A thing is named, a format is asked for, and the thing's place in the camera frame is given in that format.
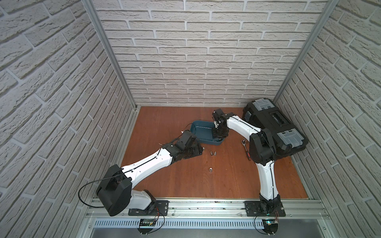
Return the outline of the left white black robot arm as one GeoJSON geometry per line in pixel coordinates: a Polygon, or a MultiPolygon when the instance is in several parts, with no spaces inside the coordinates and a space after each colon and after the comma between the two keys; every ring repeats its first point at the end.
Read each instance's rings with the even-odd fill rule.
{"type": "Polygon", "coordinates": [[[190,130],[161,146],[146,158],[133,164],[119,167],[111,166],[104,178],[86,183],[78,190],[79,201],[91,208],[105,208],[108,214],[116,216],[125,209],[151,210],[156,199],[147,190],[136,191],[135,186],[156,171],[168,167],[182,159],[201,156],[204,147],[190,130]],[[82,190],[93,183],[99,183],[96,195],[101,206],[86,203],[81,198],[82,190]]]}

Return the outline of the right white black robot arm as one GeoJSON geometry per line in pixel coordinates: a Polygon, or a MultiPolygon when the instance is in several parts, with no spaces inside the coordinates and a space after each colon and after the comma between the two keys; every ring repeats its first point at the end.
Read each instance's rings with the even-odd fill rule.
{"type": "Polygon", "coordinates": [[[212,117],[215,125],[213,137],[226,138],[229,131],[234,130],[249,141],[247,154],[257,166],[261,185],[259,212],[278,215],[281,201],[275,182],[276,147],[271,131],[250,125],[234,113],[226,114],[221,109],[213,111],[212,117]]]}

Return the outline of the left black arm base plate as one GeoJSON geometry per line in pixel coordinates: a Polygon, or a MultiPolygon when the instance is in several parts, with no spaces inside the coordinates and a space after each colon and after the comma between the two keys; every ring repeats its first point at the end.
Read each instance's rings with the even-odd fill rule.
{"type": "Polygon", "coordinates": [[[169,201],[168,200],[156,200],[151,202],[147,208],[142,209],[130,209],[129,216],[157,216],[168,214],[169,201]]]}

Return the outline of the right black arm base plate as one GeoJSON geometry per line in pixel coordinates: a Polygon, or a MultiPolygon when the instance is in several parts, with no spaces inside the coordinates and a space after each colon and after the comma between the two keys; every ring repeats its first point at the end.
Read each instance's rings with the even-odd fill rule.
{"type": "Polygon", "coordinates": [[[244,201],[248,217],[285,217],[286,213],[281,202],[244,201]]]}

